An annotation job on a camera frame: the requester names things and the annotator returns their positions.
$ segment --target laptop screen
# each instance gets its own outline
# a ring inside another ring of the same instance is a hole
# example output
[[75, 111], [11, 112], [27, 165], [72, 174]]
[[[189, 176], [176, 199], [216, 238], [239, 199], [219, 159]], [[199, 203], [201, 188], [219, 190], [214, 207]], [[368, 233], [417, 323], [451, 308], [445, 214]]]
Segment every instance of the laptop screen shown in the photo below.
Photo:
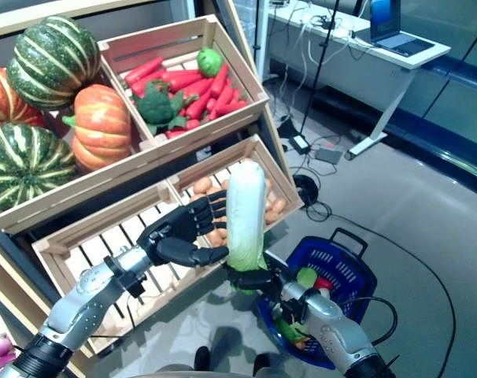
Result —
[[399, 33], [400, 0], [370, 1], [370, 37], [372, 42]]

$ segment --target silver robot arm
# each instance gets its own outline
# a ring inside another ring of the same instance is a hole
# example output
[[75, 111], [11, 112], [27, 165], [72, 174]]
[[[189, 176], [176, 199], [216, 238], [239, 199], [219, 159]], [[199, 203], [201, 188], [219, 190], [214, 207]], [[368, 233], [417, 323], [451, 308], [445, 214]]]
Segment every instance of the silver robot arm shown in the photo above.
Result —
[[128, 291], [139, 297], [144, 272], [152, 265], [174, 261], [185, 266], [215, 263], [228, 254], [224, 246], [197, 248], [193, 242], [217, 226], [225, 191], [180, 206], [148, 226], [131, 249], [85, 272], [76, 286], [55, 303], [38, 334], [24, 352], [1, 372], [0, 378], [54, 378], [72, 354], [93, 335], [107, 309]]

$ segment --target white desk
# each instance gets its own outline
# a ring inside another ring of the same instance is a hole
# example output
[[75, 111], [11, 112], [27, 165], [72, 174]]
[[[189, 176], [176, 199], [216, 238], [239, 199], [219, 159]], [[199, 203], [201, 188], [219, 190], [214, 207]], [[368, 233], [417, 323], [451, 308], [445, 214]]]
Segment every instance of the white desk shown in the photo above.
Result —
[[[291, 1], [288, 6], [277, 8], [277, 10], [273, 8], [270, 9], [271, 23], [275, 17], [275, 22], [280, 23], [284, 28], [295, 9], [299, 10], [293, 13], [290, 25], [292, 28], [296, 28], [298, 32], [295, 32], [290, 37], [290, 40], [293, 42], [298, 38], [302, 25], [308, 22], [313, 16], [327, 16], [328, 20], [331, 19], [331, 11], [322, 6], [311, 5], [308, 7], [306, 2]], [[403, 57], [399, 54], [394, 54], [390, 51], [372, 46], [360, 39], [352, 39], [350, 37], [351, 31], [358, 32], [369, 28], [369, 21], [341, 12], [337, 12], [335, 20], [337, 28], [331, 33], [331, 41], [336, 45], [336, 47], [333, 47], [333, 50], [336, 50], [338, 45], [341, 47], [341, 44], [348, 43], [352, 49], [359, 50], [357, 52], [358, 54], [365, 54], [366, 59], [349, 61], [344, 55], [345, 52], [342, 52], [323, 66], [324, 69], [321, 70], [321, 80], [325, 84], [331, 85], [383, 112], [370, 136], [349, 150], [350, 157], [353, 158], [386, 136], [383, 129], [386, 127], [387, 122], [398, 107], [405, 92], [408, 90], [410, 83], [417, 73], [417, 69], [427, 62], [447, 54], [450, 51], [450, 47], [425, 39], [433, 43], [434, 46], [411, 57]], [[305, 33], [306, 32], [309, 32], [311, 37], [320, 37], [318, 38], [318, 42], [327, 35], [327, 30], [315, 28], [311, 25], [305, 29]], [[286, 43], [283, 45], [276, 43], [274, 39], [275, 37], [278, 39], [279, 35], [283, 35], [283, 38], [286, 38], [284, 32], [272, 35], [269, 41], [271, 52], [273, 52], [274, 56], [276, 52], [279, 57], [283, 56], [282, 52], [280, 53], [282, 50], [284, 50], [284, 54], [287, 54], [287, 56], [294, 53], [292, 54], [293, 58], [288, 58], [288, 61], [290, 65], [298, 66], [299, 69], [299, 62], [298, 64], [296, 62], [300, 61], [298, 51], [293, 50], [289, 53], [289, 49], [292, 48], [293, 45], [290, 44], [287, 46]], [[325, 59], [330, 55], [331, 51], [328, 49]], [[314, 56], [318, 60], [320, 52]], [[315, 65], [312, 65], [312, 73], [315, 72], [315, 68]], [[383, 80], [387, 80], [388, 88], [381, 87]]]

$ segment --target blue plastic basket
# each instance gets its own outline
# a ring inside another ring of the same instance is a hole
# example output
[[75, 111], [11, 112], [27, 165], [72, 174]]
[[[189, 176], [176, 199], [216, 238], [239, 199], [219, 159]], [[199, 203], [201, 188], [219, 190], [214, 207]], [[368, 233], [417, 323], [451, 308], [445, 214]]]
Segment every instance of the blue plastic basket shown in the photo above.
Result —
[[[358, 242], [361, 245], [359, 254], [354, 254], [342, 244], [335, 242], [335, 236], [338, 233], [345, 234]], [[372, 295], [377, 286], [375, 275], [361, 259], [367, 247], [368, 244], [353, 233], [343, 228], [336, 228], [330, 239], [316, 236], [303, 238], [286, 262], [293, 273], [297, 273], [302, 267], [315, 269], [318, 276], [324, 277], [333, 284], [330, 292], [331, 300], [341, 303]], [[263, 297], [259, 302], [259, 310], [270, 332], [281, 346], [296, 358], [309, 364], [334, 369], [335, 366], [314, 338], [305, 342], [304, 350], [299, 350], [280, 334], [272, 318], [274, 305], [274, 302]], [[367, 307], [368, 301], [358, 301], [344, 305], [342, 311], [347, 317], [360, 323]]]

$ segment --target black shoe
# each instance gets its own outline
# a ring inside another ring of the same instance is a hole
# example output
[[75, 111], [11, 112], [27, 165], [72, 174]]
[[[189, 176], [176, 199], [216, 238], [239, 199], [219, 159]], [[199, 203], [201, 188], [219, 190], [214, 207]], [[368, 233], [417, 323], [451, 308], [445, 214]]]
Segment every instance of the black shoe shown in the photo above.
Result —
[[270, 367], [270, 359], [266, 353], [258, 354], [254, 359], [254, 368], [253, 368], [253, 376], [256, 376], [256, 373], [261, 368], [269, 368]]
[[197, 372], [210, 371], [210, 350], [207, 346], [200, 346], [194, 354], [194, 369]]

